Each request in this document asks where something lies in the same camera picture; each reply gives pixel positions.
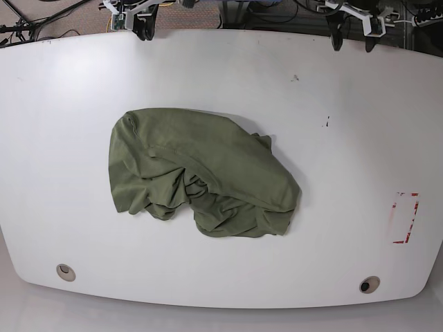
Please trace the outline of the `olive green T-shirt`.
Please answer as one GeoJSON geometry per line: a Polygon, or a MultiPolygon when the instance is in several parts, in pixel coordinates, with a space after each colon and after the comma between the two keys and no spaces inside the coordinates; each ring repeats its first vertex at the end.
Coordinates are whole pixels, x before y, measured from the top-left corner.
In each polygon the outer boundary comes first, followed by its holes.
{"type": "Polygon", "coordinates": [[[170,220],[181,205],[208,237],[284,235],[300,188],[269,136],[189,109],[128,111],[114,125],[109,183],[118,212],[170,220]]]}

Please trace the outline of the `white power strip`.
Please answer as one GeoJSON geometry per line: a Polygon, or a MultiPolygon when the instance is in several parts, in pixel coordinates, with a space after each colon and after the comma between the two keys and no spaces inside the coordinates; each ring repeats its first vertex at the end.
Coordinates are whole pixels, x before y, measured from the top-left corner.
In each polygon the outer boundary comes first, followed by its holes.
{"type": "Polygon", "coordinates": [[[424,27],[442,22],[442,7],[420,10],[413,18],[413,25],[424,27]]]}

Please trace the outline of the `black tripod stand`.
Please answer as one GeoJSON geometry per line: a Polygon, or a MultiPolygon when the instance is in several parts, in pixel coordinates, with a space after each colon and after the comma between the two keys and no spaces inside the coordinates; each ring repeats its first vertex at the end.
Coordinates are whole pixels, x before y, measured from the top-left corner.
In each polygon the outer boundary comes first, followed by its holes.
{"type": "Polygon", "coordinates": [[[90,3],[90,0],[78,1],[63,10],[56,12],[49,17],[30,20],[27,16],[19,10],[11,1],[2,1],[9,10],[11,10],[18,18],[18,21],[13,26],[6,26],[1,24],[1,34],[10,34],[7,38],[1,40],[1,48],[16,46],[21,44],[29,44],[38,40],[39,33],[47,25],[55,23],[56,21],[68,17],[75,10],[83,5],[90,3]]]}

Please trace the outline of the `red tape rectangle marking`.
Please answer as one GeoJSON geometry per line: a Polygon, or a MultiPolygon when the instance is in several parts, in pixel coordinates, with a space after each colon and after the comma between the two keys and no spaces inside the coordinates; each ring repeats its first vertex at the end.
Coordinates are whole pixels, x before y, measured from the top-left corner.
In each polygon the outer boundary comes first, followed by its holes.
{"type": "Polygon", "coordinates": [[[389,241],[391,243],[409,242],[418,207],[419,194],[417,192],[396,194],[390,214],[389,241]]]}

